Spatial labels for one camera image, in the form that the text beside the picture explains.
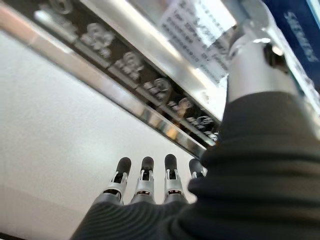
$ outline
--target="dark gray sleeve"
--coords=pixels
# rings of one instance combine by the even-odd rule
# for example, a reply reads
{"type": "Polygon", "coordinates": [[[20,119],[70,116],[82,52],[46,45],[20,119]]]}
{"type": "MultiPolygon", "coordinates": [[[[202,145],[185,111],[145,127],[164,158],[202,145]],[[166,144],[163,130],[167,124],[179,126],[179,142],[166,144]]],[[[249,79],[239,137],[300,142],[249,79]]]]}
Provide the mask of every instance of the dark gray sleeve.
{"type": "Polygon", "coordinates": [[[320,142],[302,100],[247,95],[225,109],[198,201],[159,229],[162,239],[319,240],[320,142]]]}

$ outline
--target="white surface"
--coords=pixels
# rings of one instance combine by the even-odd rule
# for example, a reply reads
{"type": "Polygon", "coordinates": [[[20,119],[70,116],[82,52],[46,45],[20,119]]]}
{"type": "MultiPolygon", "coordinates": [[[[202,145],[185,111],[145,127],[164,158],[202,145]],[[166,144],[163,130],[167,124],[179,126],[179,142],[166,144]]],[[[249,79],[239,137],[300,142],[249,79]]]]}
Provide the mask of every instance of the white surface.
{"type": "Polygon", "coordinates": [[[125,203],[145,156],[154,159],[162,203],[169,153],[195,200],[189,154],[4,33],[0,53],[0,232],[68,239],[125,156],[132,161],[125,203]]]}

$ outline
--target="reflective metal surface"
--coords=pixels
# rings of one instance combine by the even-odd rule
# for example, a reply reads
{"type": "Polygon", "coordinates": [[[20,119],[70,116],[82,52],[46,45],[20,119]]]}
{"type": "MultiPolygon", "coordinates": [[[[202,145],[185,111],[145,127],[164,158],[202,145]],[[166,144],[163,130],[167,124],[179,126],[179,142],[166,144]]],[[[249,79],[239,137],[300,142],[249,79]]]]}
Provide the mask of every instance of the reflective metal surface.
{"type": "Polygon", "coordinates": [[[81,0],[155,66],[173,79],[192,98],[218,120],[223,117],[226,103],[225,86],[217,86],[203,71],[194,67],[157,30],[125,0],[81,0]]]}
{"type": "Polygon", "coordinates": [[[71,48],[1,2],[0,16],[1,26],[5,31],[57,63],[64,70],[73,74],[192,155],[200,157],[203,154],[205,147],[200,143],[151,107],[142,103],[71,48]]]}

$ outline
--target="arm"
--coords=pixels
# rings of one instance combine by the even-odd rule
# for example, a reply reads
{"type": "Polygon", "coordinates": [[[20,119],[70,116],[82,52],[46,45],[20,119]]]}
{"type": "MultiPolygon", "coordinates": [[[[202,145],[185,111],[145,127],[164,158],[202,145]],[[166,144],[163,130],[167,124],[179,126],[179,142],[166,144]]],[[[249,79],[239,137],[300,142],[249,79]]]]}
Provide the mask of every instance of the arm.
{"type": "Polygon", "coordinates": [[[189,184],[198,200],[161,235],[320,239],[320,142],[293,81],[253,58],[262,46],[247,44],[232,59],[219,143],[201,159],[206,178],[189,184]]]}

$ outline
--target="robotic hand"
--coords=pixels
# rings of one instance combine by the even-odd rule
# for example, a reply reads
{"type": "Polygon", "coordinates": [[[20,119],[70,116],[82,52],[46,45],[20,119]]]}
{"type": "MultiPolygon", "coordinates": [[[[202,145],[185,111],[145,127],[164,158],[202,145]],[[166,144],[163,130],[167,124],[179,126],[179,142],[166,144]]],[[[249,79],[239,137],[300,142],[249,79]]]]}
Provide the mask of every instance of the robotic hand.
{"type": "MultiPolygon", "coordinates": [[[[165,165],[165,187],[164,187],[164,204],[174,201],[187,203],[184,195],[181,178],[178,173],[177,159],[173,154],[168,154],[164,159],[165,165]]],[[[131,168],[131,160],[128,157],[123,157],[118,162],[116,171],[110,180],[107,188],[95,200],[93,204],[100,202],[110,202],[115,205],[124,205],[123,196],[127,187],[128,176],[131,168]]],[[[192,159],[189,162],[189,169],[193,179],[205,177],[204,167],[199,160],[192,159]]],[[[130,204],[147,202],[155,204],[154,197],[154,160],[146,156],[142,160],[141,170],[135,193],[130,204]]]]}

